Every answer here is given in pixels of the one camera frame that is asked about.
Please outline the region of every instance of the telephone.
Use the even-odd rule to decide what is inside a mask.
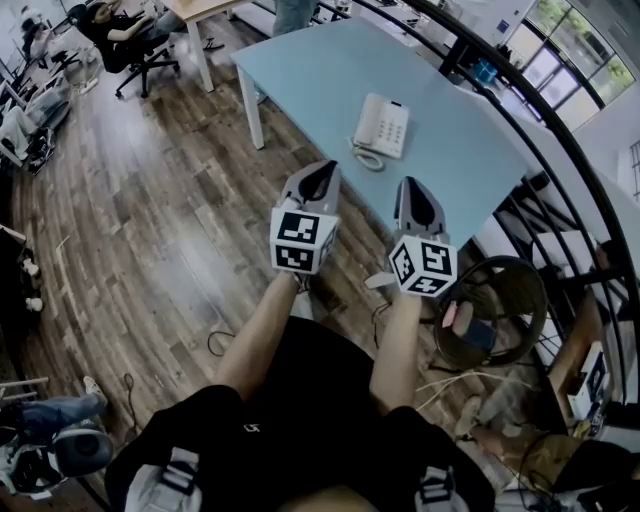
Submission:
[[[367,94],[351,141],[353,153],[369,169],[382,170],[384,162],[373,153],[401,158],[408,122],[407,107],[378,94]]]

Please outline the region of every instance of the chair base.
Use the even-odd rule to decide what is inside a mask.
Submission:
[[[161,51],[157,52],[156,54],[152,55],[147,60],[143,60],[143,61],[141,61],[139,63],[132,64],[130,66],[130,68],[129,68],[130,71],[132,71],[132,73],[116,89],[116,98],[118,98],[118,99],[122,98],[122,92],[120,92],[120,91],[124,88],[124,86],[126,86],[129,82],[131,82],[138,75],[142,76],[142,93],[140,93],[140,97],[141,98],[147,98],[149,96],[149,91],[148,91],[148,88],[147,88],[147,73],[149,72],[150,69],[163,68],[163,67],[166,67],[166,66],[172,66],[173,70],[176,73],[180,72],[180,64],[178,63],[177,60],[161,60],[159,62],[156,62],[157,59],[159,59],[160,57],[165,57],[165,59],[168,58],[169,57],[169,51],[166,50],[166,49],[161,50]]]

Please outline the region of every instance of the white cube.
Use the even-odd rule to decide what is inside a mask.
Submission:
[[[271,210],[271,266],[300,274],[317,274],[329,255],[338,217],[300,210]]]
[[[456,248],[417,236],[404,235],[389,261],[404,293],[437,297],[458,278]]]

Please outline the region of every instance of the table top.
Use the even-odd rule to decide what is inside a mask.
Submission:
[[[184,21],[206,18],[247,0],[160,0]]]
[[[395,230],[396,190],[421,181],[461,248],[517,185],[527,164],[493,120],[434,67],[362,18],[276,37],[232,55],[327,157],[378,219]],[[351,154],[364,99],[375,92],[410,109],[403,158],[374,173]]]

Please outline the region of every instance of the metal railing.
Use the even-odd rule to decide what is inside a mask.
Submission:
[[[572,269],[572,278],[561,278],[557,274],[555,275],[555,285],[562,290],[562,299],[565,303],[566,309],[573,315],[575,321],[575,311],[566,290],[570,283],[575,284],[577,281],[587,284],[603,284],[603,290],[605,295],[605,301],[607,308],[610,312],[611,325],[614,331],[615,347],[618,355],[618,361],[620,365],[621,374],[621,402],[625,404],[627,402],[627,387],[626,379],[627,367],[631,367],[631,362],[625,361],[623,343],[620,334],[620,326],[618,319],[616,318],[616,309],[613,306],[612,293],[622,298],[625,294],[621,294],[615,287],[610,286],[610,281],[616,281],[624,285],[626,289],[626,299],[628,300],[629,307],[633,314],[633,327],[634,332],[640,332],[640,295],[638,293],[638,280],[636,272],[633,266],[633,260],[627,242],[625,240],[622,227],[615,213],[613,205],[607,196],[600,180],[596,176],[595,172],[591,168],[591,165],[584,154],[582,148],[577,143],[569,129],[565,126],[564,122],[558,117],[556,112],[547,104],[540,93],[522,76],[522,73],[518,71],[510,62],[501,55],[496,49],[491,47],[486,41],[481,39],[478,35],[471,32],[468,28],[462,25],[455,18],[450,16],[444,10],[436,7],[427,0],[403,0],[405,4],[410,6],[414,11],[424,14],[430,19],[430,23],[435,22],[442,26],[449,32],[457,36],[457,41],[448,54],[445,54],[441,48],[438,48],[434,43],[427,40],[422,34],[416,31],[414,28],[406,25],[395,17],[391,16],[384,10],[371,5],[366,0],[352,0],[354,3],[359,4],[365,9],[368,9],[378,16],[384,18],[388,22],[401,28],[406,34],[416,39],[419,43],[426,46],[435,55],[443,59],[443,63],[439,68],[440,73],[445,76],[450,75],[452,72],[462,76],[467,82],[469,82],[476,93],[482,95],[487,101],[496,109],[497,112],[503,117],[508,125],[515,131],[515,133],[522,139],[526,147],[531,151],[533,156],[539,162],[540,167],[544,173],[548,176],[550,182],[557,189],[560,197],[564,201],[564,204],[570,214],[568,217],[565,213],[559,211],[553,205],[545,202],[536,192],[531,181],[524,177],[522,179],[522,185],[520,188],[520,195],[524,191],[526,199],[531,200],[535,208],[526,202],[519,201],[518,197],[512,192],[511,196],[507,198],[505,203],[501,206],[503,211],[507,211],[514,215],[524,226],[525,230],[533,240],[533,244],[539,250],[541,257],[545,261],[546,265],[551,269],[554,268],[553,262],[547,253],[545,247],[540,242],[538,237],[538,231],[532,224],[532,218],[535,218],[534,222],[542,222],[549,227],[550,231],[554,234],[558,243],[565,253],[567,262]],[[273,13],[273,10],[260,5],[258,2],[254,2],[263,9],[266,9]],[[326,9],[334,14],[333,18],[349,18],[350,16],[335,9],[333,6],[327,5],[324,2],[318,4],[321,8]],[[316,23],[323,23],[318,17],[314,17],[313,21]],[[494,66],[500,75],[510,83],[511,86],[517,88],[520,93],[525,97],[526,101],[532,105],[540,114],[542,121],[545,123],[547,129],[553,133],[558,143],[561,145],[571,162],[574,164],[577,172],[580,174],[582,181],[585,183],[588,192],[590,193],[593,201],[595,202],[604,224],[609,232],[611,241],[618,248],[618,259],[616,268],[603,269],[601,268],[598,259],[596,257],[596,248],[592,245],[591,237],[588,234],[584,221],[580,217],[575,205],[573,204],[569,194],[562,185],[560,179],[552,169],[551,165],[544,157],[542,152],[538,149],[535,143],[531,140],[525,130],[520,124],[513,118],[513,116],[501,105],[500,101],[496,98],[493,92],[487,90],[480,82],[478,82],[472,74],[462,67],[459,63],[460,58],[464,53],[471,48],[474,54],[478,57],[484,58],[492,66]],[[505,224],[500,217],[500,213],[496,211],[494,217],[498,224],[502,227],[503,231],[507,235],[507,238],[512,243],[516,251],[523,259],[530,260],[531,256],[526,254],[522,250],[521,243],[516,240],[515,235],[511,232],[509,227]],[[589,251],[590,257],[593,261],[593,269],[587,274],[583,274],[579,271],[575,258],[567,247],[566,241],[562,236],[561,231],[565,229],[577,230],[582,234],[584,243]],[[558,312],[551,306],[549,314],[554,322],[558,333],[563,341],[566,340],[567,335],[565,329],[562,327],[562,321],[559,318]],[[640,358],[640,339],[635,336],[635,349],[636,357]],[[638,389],[638,396],[640,397],[640,384]]]

